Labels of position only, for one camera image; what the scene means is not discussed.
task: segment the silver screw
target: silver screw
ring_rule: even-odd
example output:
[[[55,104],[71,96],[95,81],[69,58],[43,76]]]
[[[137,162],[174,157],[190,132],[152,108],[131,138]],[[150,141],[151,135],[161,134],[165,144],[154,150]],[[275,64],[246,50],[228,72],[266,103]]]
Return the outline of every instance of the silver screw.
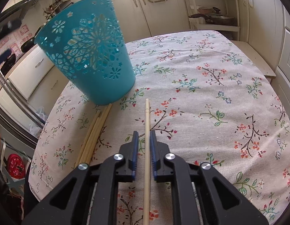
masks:
[[[78,165],[78,169],[80,170],[86,170],[88,168],[88,164],[86,163],[81,163]]]
[[[114,159],[117,160],[117,161],[120,161],[120,160],[122,160],[123,158],[124,158],[124,156],[123,156],[122,154],[120,154],[120,153],[114,155]]]
[[[175,155],[173,153],[166,154],[166,159],[173,160],[175,158]]]
[[[211,165],[207,162],[202,163],[201,167],[205,170],[209,170],[211,168]]]

